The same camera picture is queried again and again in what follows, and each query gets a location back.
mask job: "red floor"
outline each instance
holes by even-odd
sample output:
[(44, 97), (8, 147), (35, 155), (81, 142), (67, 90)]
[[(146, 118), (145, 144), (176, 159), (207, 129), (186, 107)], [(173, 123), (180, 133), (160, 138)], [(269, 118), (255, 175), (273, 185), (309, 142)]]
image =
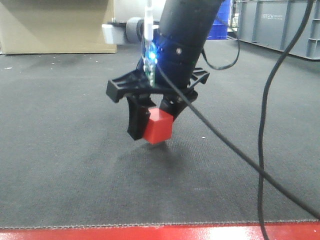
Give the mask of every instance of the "red floor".
[[(320, 222), (270, 223), (270, 240), (320, 240)], [(262, 240), (257, 224), (0, 230), (0, 240)]]

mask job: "dark gray mat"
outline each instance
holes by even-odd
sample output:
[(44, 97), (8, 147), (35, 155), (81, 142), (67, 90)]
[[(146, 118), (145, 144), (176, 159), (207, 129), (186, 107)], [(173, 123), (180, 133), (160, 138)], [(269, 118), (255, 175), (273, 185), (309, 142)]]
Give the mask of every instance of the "dark gray mat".
[[(212, 41), (206, 50), (224, 65), (236, 46)], [(195, 105), (254, 159), (263, 87), (278, 57), (244, 43), (236, 66), (197, 88)], [(127, 103), (112, 103), (105, 88), (138, 58), (134, 46), (0, 56), (0, 227), (257, 220), (258, 175), (189, 109), (166, 143), (127, 135)], [(320, 62), (289, 57), (271, 87), (265, 129), (266, 169), (316, 209), (319, 92)], [(269, 184), (264, 206), (267, 221), (312, 219)]]

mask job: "blue led light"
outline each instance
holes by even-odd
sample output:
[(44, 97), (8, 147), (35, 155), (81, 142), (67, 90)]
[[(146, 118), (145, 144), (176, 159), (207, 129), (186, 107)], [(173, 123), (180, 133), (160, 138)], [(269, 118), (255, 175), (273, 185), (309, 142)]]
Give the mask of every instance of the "blue led light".
[(154, 52), (149, 52), (149, 59), (151, 60), (156, 59), (156, 54)]

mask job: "black cable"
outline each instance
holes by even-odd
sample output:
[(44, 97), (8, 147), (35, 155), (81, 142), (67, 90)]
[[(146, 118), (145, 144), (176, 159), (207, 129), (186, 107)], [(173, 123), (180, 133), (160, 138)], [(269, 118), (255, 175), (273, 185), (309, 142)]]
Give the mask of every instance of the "black cable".
[[(262, 97), (262, 104), (261, 104), (261, 118), (260, 118), (260, 126), (259, 126), (259, 133), (258, 133), (258, 155), (259, 155), (259, 166), (264, 169), (264, 150), (263, 150), (263, 140), (264, 140), (264, 130), (266, 124), (266, 113), (267, 113), (267, 101), (268, 101), (268, 93), (271, 86), (271, 83), (274, 79), (276, 72), (278, 71), (280, 65), (283, 63), (285, 58), (288, 56), (289, 52), (292, 50), (294, 45), (297, 43), (298, 39), (300, 38), (301, 34), (303, 33), (309, 17), (311, 15), (312, 7), (314, 4), (314, 0), (308, 0), (307, 6), (305, 8), (304, 16), (301, 21), (300, 27), (298, 28), (296, 34), (294, 35), (293, 39), (287, 46), (287, 48), (283, 51), (278, 61), (275, 63), (270, 75), (265, 83), (264, 90), (263, 90), (263, 97)], [(262, 235), (265, 240), (269, 240), (267, 231), (265, 228), (265, 220), (264, 220), (264, 212), (263, 212), (263, 195), (264, 195), (264, 176), (259, 174), (259, 182), (258, 182), (258, 194), (257, 194), (257, 211), (258, 211), (258, 220), (261, 228)]]
[(239, 36), (237, 34), (237, 32), (232, 28), (232, 26), (229, 26), (226, 22), (222, 21), (218, 16), (215, 17), (215, 19), (217, 19), (219, 22), (221, 22), (224, 26), (226, 26), (227, 28), (231, 28), (232, 32), (234, 33), (235, 37), (236, 37), (236, 41), (237, 41), (237, 45), (238, 45), (238, 52), (236, 54), (236, 58), (234, 59), (234, 61), (228, 65), (225, 65), (225, 66), (214, 66), (212, 65), (211, 63), (208, 62), (208, 59), (207, 59), (207, 55), (206, 55), (206, 52), (205, 52), (205, 49), (202, 49), (202, 56), (203, 56), (203, 59), (204, 61), (206, 62), (206, 64), (208, 64), (208, 66), (214, 70), (225, 70), (225, 69), (229, 69), (231, 68), (233, 65), (235, 65), (239, 59), (239, 56), (240, 56), (240, 40), (239, 40)]
[(259, 174), (261, 174), (272, 186), (274, 186), (280, 193), (285, 195), (292, 202), (299, 207), (307, 211), (309, 214), (320, 220), (320, 212), (313, 209), (311, 206), (300, 200), (298, 197), (290, 193), (285, 187), (278, 183), (268, 172), (256, 164), (250, 157), (248, 157), (243, 151), (236, 147), (231, 141), (229, 141), (222, 133), (220, 133), (200, 112), (193, 106), (193, 104), (186, 98), (186, 96), (172, 83), (172, 81), (163, 72), (161, 67), (157, 65), (157, 68), (165, 79), (165, 81), (172, 87), (172, 89), (180, 96), (180, 98), (188, 105), (188, 107), (194, 112), (194, 114), (231, 150), (233, 150), (239, 157), (246, 161), (251, 167), (253, 167)]

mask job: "red cube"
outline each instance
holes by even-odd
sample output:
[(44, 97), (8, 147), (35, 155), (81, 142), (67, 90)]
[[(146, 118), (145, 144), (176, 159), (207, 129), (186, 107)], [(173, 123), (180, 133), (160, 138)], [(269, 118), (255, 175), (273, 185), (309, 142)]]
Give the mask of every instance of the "red cube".
[(172, 136), (174, 116), (159, 109), (149, 109), (151, 115), (144, 131), (143, 138), (151, 144), (168, 140)]

